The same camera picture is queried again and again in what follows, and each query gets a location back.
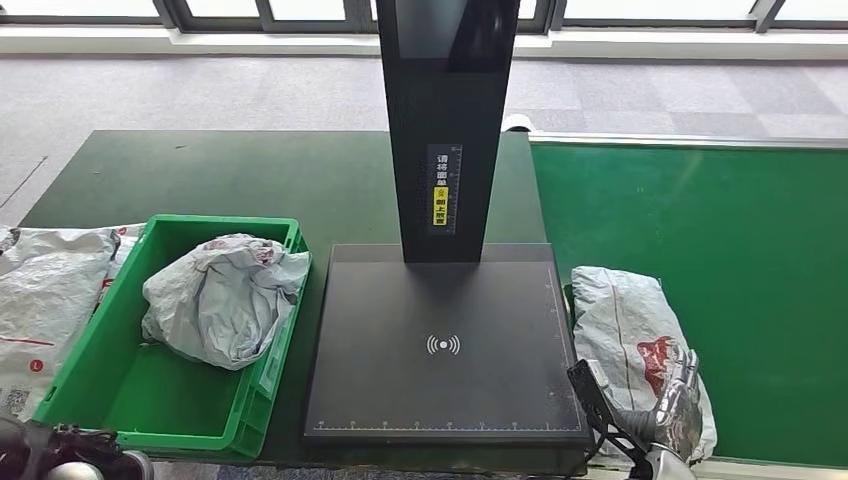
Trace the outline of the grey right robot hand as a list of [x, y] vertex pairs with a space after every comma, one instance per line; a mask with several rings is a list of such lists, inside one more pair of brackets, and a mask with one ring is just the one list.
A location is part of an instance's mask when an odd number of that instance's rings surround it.
[[634, 438], [658, 444], [684, 463], [692, 459], [703, 432], [698, 366], [694, 350], [679, 351], [655, 405], [620, 414], [623, 428]]

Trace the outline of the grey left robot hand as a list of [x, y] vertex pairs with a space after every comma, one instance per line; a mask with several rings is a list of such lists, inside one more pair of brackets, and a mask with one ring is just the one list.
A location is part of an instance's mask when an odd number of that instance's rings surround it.
[[44, 423], [1, 416], [1, 479], [40, 479], [52, 432]]

